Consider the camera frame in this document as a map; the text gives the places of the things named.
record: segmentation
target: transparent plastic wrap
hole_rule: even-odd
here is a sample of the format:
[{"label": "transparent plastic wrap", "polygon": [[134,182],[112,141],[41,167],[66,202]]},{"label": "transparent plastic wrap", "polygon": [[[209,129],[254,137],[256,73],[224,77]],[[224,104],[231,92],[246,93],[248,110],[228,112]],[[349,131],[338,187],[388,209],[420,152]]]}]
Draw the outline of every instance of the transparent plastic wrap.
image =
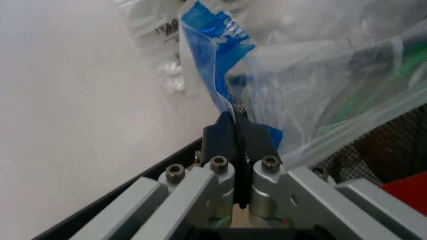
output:
[{"label": "transparent plastic wrap", "polygon": [[181,0],[113,0],[143,61],[169,92],[184,90],[179,54]]},{"label": "transparent plastic wrap", "polygon": [[286,167],[315,164],[427,103],[426,1],[246,4],[190,0],[181,34],[216,106],[233,114],[243,103],[280,132],[271,137]]}]

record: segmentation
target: screw head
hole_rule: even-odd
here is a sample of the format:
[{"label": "screw head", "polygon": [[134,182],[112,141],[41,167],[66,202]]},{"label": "screw head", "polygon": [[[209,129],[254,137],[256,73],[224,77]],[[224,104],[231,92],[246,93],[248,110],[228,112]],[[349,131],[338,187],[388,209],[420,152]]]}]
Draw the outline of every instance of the screw head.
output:
[{"label": "screw head", "polygon": [[281,161],[276,157],[272,155],[267,155],[262,158],[262,169],[269,172],[269,173],[277,173],[280,169]]},{"label": "screw head", "polygon": [[186,170],[181,164],[172,164],[166,168],[166,180],[170,184],[179,184],[186,176]]},{"label": "screw head", "polygon": [[214,156],[210,159],[210,170],[216,174],[227,172],[229,161],[224,156]]},{"label": "screw head", "polygon": [[327,181],[328,180],[328,172],[325,168],[320,166],[315,166],[311,169],[313,173],[315,173],[319,178]]}]

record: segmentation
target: gray metal bar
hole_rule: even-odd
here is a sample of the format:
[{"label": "gray metal bar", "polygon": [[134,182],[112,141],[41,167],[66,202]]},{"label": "gray metal bar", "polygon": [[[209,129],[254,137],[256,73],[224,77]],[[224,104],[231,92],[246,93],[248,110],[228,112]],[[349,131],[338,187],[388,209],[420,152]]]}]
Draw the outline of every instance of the gray metal bar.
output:
[{"label": "gray metal bar", "polygon": [[141,177],[71,239],[130,239],[167,196],[167,187]]},{"label": "gray metal bar", "polygon": [[321,225],[337,239],[399,239],[306,167],[277,178],[260,164],[253,167],[254,186],[268,193],[296,227]]},{"label": "gray metal bar", "polygon": [[182,239],[191,226],[204,227],[218,206],[218,176],[193,167],[132,240]]},{"label": "gray metal bar", "polygon": [[402,239],[427,239],[427,217],[368,180],[351,180],[336,189]]}]

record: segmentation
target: red object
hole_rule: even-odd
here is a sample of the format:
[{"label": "red object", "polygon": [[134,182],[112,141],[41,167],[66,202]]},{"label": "red object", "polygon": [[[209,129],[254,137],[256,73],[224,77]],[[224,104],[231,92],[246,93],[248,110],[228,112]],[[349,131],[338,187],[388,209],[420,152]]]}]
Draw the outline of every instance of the red object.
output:
[{"label": "red object", "polygon": [[427,216],[427,171],[384,184],[382,189]]}]

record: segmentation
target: white background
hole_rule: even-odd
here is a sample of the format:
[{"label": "white background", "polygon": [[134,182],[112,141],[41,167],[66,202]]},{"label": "white background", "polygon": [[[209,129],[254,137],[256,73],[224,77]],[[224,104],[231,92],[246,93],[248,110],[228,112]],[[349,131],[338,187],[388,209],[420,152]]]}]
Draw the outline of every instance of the white background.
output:
[{"label": "white background", "polygon": [[202,135],[109,0],[0,0],[0,238],[28,239]]}]

